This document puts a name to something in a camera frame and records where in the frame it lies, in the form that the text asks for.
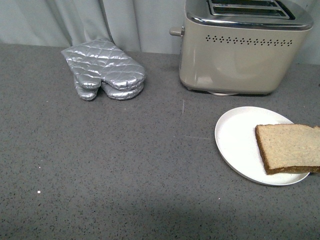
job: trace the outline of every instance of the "gray curtain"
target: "gray curtain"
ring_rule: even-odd
[[[295,62],[320,64],[320,0],[292,0],[314,27]],[[179,54],[185,0],[0,0],[0,43],[68,47],[105,37],[125,51]]]
[[[1,0],[0,42],[69,47],[109,37],[98,0]]]

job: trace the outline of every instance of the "oven mitt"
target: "oven mitt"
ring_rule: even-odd
[[[75,89],[83,100],[93,100],[102,82],[108,85],[102,89],[112,99],[131,99],[143,89],[145,69],[108,39],[72,46],[61,53],[74,74]]]

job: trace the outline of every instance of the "slice of bread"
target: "slice of bread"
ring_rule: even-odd
[[[320,127],[257,125],[255,137],[266,174],[320,173]]]

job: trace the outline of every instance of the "white plate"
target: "white plate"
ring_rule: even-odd
[[[223,114],[215,126],[215,141],[226,163],[243,177],[274,186],[295,184],[309,173],[267,175],[256,141],[255,127],[262,124],[292,124],[284,116],[255,106],[237,107]]]

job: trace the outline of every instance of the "stainless steel toaster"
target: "stainless steel toaster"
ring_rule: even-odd
[[[289,0],[186,0],[179,76],[189,90],[268,94],[313,26]]]

